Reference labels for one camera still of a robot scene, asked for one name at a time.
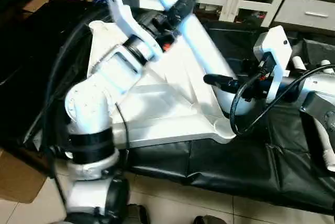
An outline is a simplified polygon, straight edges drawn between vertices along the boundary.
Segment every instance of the bolt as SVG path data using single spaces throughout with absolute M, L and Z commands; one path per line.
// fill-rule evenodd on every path
M 108 175 L 109 174 L 109 170 L 103 170 L 102 173 L 103 173 L 103 175 Z

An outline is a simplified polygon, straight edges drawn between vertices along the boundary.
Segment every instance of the white floor tile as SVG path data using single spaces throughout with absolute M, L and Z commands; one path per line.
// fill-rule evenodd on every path
M 192 186 L 183 186 L 168 180 L 136 176 L 133 191 L 159 196 L 194 206 L 232 212 L 232 196 Z
M 69 175 L 68 167 L 66 165 L 66 160 L 57 159 L 55 162 L 56 173 L 60 175 Z
M 68 178 L 59 175 L 64 190 Z M 47 179 L 31 204 L 19 203 L 7 224 L 47 224 L 65 217 L 65 210 L 53 180 Z
M 146 207 L 151 224 L 192 224 L 197 216 L 213 215 L 233 224 L 233 215 L 177 201 L 131 192 L 131 203 Z
M 234 197 L 234 214 L 277 224 L 333 224 L 332 216 Z
M 0 199 L 0 224 L 5 224 L 12 214 L 17 202 Z
M 270 222 L 254 220 L 234 215 L 234 224 L 269 224 Z

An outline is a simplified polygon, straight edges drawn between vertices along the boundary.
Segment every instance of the white robotic arm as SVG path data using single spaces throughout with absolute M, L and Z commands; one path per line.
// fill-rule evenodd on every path
M 232 92 L 230 81 L 237 82 L 236 76 L 201 23 L 192 14 L 195 0 L 160 2 L 165 8 L 165 13 L 155 13 L 139 24 L 134 20 L 129 6 L 124 5 L 122 0 L 108 0 L 113 19 L 128 40 L 108 51 L 92 68 L 88 78 L 71 88 L 66 96 L 65 108 L 72 121 L 69 133 L 71 144 L 74 146 L 69 170 L 71 178 L 75 181 L 68 196 L 68 212 L 94 212 L 110 217 L 121 215 L 116 205 L 120 202 L 126 203 L 128 191 L 124 181 L 119 180 L 114 174 L 119 152 L 113 143 L 110 119 L 112 111 L 109 108 L 113 108 L 123 94 L 140 80 L 143 67 L 148 61 L 158 61 L 163 57 L 160 36 L 166 30 L 177 29 L 182 34 L 206 74 L 229 79 L 227 89 L 215 81 L 207 80 L 206 83 L 213 85 L 221 109 L 227 113 L 231 112 L 236 91 Z M 272 60 L 269 70 L 274 70 L 273 81 L 270 89 L 266 90 L 269 103 L 275 99 L 280 89 L 292 52 L 283 28 L 270 29 L 268 34 L 261 37 L 255 51 L 256 55 L 261 55 L 259 61 L 262 68 L 263 64 L 267 63 L 262 58 L 266 53 L 270 54 L 269 59 Z M 318 82 L 323 80 L 327 83 L 329 79 L 333 80 L 333 77 L 324 77 L 322 74 L 319 77 L 321 79 Z M 301 104 L 310 91 L 311 88 L 303 89 L 299 96 L 303 99 Z M 249 97 L 241 100 L 236 114 L 246 114 L 253 107 L 252 99 L 253 97 Z M 333 120 L 333 115 L 335 113 L 329 114 L 328 117 Z

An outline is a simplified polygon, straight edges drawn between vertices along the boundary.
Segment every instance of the white plastic mount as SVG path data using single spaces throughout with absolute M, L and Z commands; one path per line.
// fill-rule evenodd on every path
M 282 26 L 269 29 L 260 35 L 254 48 L 255 56 L 260 61 L 266 52 L 271 52 L 276 66 L 273 69 L 273 81 L 266 97 L 266 102 L 270 103 L 277 94 L 279 85 L 285 75 L 287 64 L 291 58 L 292 48 L 288 42 Z

